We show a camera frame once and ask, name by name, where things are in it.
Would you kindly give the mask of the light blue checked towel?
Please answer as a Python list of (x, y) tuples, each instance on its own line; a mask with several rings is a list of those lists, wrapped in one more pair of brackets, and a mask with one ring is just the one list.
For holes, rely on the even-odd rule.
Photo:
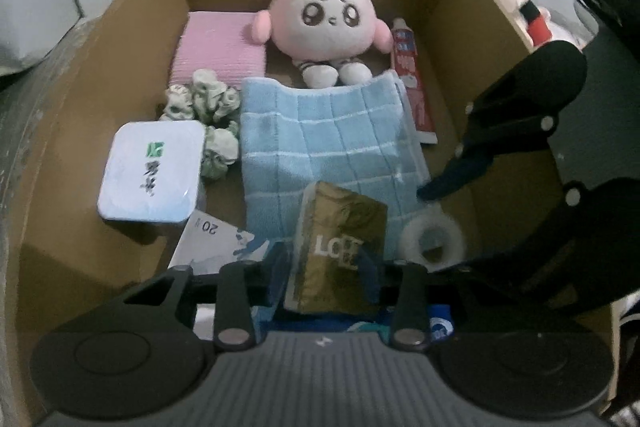
[(392, 70), (358, 86), (320, 90), (246, 78), (240, 138), (246, 225), (265, 239), (292, 241), (312, 182), (385, 204), (386, 255), (424, 207), (416, 191), (430, 174), (405, 86)]

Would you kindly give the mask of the white blue yogurt cup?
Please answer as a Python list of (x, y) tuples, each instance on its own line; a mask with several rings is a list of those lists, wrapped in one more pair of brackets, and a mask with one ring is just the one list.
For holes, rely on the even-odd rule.
[(198, 203), (205, 127), (194, 120), (128, 122), (114, 135), (98, 197), (108, 221), (176, 225)]

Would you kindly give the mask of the gold tissue pack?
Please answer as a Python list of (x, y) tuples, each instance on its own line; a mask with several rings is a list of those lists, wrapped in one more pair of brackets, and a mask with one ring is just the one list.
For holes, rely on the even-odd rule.
[(318, 181), (303, 193), (283, 306), (300, 314), (378, 312), (387, 206)]

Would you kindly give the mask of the red white toothpaste tube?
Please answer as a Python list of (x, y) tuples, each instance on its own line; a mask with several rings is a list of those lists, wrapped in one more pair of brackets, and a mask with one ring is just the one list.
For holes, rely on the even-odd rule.
[(436, 145), (438, 138), (418, 67), (416, 37), (402, 17), (393, 20), (392, 37), (392, 67), (406, 88), (419, 140), (424, 145)]

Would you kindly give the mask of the white tape roll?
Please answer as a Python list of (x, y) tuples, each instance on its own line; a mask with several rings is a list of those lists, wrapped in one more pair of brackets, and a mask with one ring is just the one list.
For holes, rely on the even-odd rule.
[(440, 271), (463, 262), (465, 239), (457, 221), (439, 207), (427, 207), (402, 230), (398, 243), (401, 260)]

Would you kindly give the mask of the pink round plush doll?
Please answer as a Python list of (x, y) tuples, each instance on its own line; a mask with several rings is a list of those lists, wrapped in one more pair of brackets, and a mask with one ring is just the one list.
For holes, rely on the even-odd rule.
[(360, 56), (370, 48), (389, 54), (393, 46), (371, 0), (272, 0), (255, 14), (250, 34), (256, 43), (273, 42), (310, 89), (370, 81)]

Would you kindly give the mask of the brown cardboard box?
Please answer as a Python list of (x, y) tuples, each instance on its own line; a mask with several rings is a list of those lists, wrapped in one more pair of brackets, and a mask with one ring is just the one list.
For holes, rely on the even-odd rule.
[[(108, 221), (98, 197), (115, 133), (128, 122), (160, 120), (180, 36), (190, 12), (247, 12), (272, 0), (115, 0), (50, 93), (17, 195), (2, 219), (8, 232), (11, 341), (4, 375), (26, 403), (40, 400), (43, 426), (597, 426), (593, 417), (464, 417), (425, 388), (422, 363), (377, 333), (350, 333), (370, 317), (300, 314), (283, 306), (293, 243), (279, 302), (255, 307), (258, 343), (222, 352), (179, 401), (141, 417), (73, 417), (43, 402), (30, 377), (38, 341), (75, 317), (171, 269), (186, 221), (176, 225)], [(438, 143), (420, 142), (431, 181), (456, 153), (465, 109), (534, 49), (498, 0), (371, 0), (392, 31), (402, 17), (416, 37), (418, 67)], [(266, 73), (310, 89), (292, 60), (264, 44)], [(233, 87), (241, 92), (240, 87)], [(499, 234), (469, 187), (437, 202), (462, 230), (462, 263), (483, 258)], [(247, 232), (240, 158), (217, 181), (201, 177), (195, 210)]]

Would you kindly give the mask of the grey white scrunchie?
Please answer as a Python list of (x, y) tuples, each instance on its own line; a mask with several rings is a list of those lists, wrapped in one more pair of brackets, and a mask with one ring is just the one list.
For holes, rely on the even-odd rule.
[(201, 177), (222, 179), (240, 158), (241, 92), (200, 68), (186, 84), (171, 84), (160, 120), (195, 120), (204, 126)]

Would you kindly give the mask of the pink folded towel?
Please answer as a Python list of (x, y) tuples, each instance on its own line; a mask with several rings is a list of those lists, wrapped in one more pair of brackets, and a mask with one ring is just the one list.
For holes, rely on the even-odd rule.
[(213, 70), (232, 87), (240, 87), (246, 77), (264, 77), (266, 47), (252, 40), (253, 20), (254, 14), (247, 12), (190, 12), (171, 63), (169, 84), (189, 83), (198, 69)]

